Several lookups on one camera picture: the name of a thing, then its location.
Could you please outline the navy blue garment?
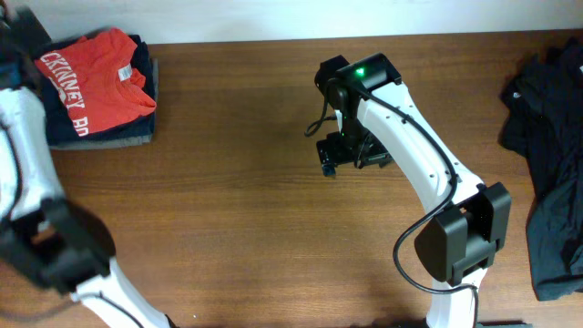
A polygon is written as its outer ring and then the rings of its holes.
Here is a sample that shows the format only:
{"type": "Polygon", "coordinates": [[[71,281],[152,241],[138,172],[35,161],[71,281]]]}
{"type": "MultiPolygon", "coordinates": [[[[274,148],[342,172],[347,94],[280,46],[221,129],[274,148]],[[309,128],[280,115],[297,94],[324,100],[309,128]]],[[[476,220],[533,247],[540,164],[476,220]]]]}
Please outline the navy blue garment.
{"type": "Polygon", "coordinates": [[[154,72],[148,46],[117,28],[45,46],[41,74],[49,145],[117,148],[147,143],[155,128],[154,72]]]}

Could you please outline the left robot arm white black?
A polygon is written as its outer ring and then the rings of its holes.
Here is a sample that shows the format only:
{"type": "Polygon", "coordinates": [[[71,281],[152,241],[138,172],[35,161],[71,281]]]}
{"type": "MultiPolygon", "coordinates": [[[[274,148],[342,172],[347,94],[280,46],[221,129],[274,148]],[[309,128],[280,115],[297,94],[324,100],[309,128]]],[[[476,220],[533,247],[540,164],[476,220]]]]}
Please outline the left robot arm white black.
{"type": "Polygon", "coordinates": [[[67,199],[46,141],[31,55],[51,38],[27,6],[1,14],[1,258],[41,289],[81,304],[109,327],[171,327],[121,270],[113,238],[67,199]]]}

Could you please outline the grey garment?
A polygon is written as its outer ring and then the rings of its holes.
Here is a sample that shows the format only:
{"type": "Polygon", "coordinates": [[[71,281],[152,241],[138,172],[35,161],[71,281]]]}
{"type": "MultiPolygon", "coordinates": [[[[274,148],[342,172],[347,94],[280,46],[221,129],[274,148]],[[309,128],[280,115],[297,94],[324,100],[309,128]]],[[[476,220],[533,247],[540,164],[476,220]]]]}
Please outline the grey garment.
{"type": "Polygon", "coordinates": [[[134,55],[131,66],[144,78],[137,98],[141,109],[128,123],[80,137],[51,81],[41,79],[41,98],[46,111],[46,138],[50,148],[60,150],[119,149],[149,143],[155,132],[155,100],[158,71],[149,55],[134,55]]]}

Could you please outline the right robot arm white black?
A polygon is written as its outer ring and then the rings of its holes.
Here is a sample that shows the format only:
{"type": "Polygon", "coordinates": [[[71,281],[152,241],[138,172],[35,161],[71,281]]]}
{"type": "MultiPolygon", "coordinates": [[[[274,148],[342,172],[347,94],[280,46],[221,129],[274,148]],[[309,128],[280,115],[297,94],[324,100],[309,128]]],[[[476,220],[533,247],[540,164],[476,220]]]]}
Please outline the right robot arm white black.
{"type": "Polygon", "coordinates": [[[383,54],[349,63],[335,56],[320,64],[314,84],[323,95],[324,122],[338,129],[317,142],[326,177],[336,168],[395,163],[424,208],[424,216],[396,240],[394,266],[416,289],[431,294],[423,327],[477,327],[479,287],[506,242],[511,207],[500,182],[487,186],[438,137],[383,54]]]}

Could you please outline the orange red printed t-shirt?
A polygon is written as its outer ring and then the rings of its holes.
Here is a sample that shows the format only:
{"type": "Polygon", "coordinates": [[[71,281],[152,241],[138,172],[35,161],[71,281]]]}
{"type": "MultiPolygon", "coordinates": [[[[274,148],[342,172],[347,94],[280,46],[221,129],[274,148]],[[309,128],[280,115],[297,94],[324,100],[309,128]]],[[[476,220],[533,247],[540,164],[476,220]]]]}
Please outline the orange red printed t-shirt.
{"type": "Polygon", "coordinates": [[[73,128],[80,137],[128,123],[141,109],[145,78],[131,66],[138,45],[123,31],[111,28],[93,38],[51,50],[36,67],[58,91],[73,128]]]}

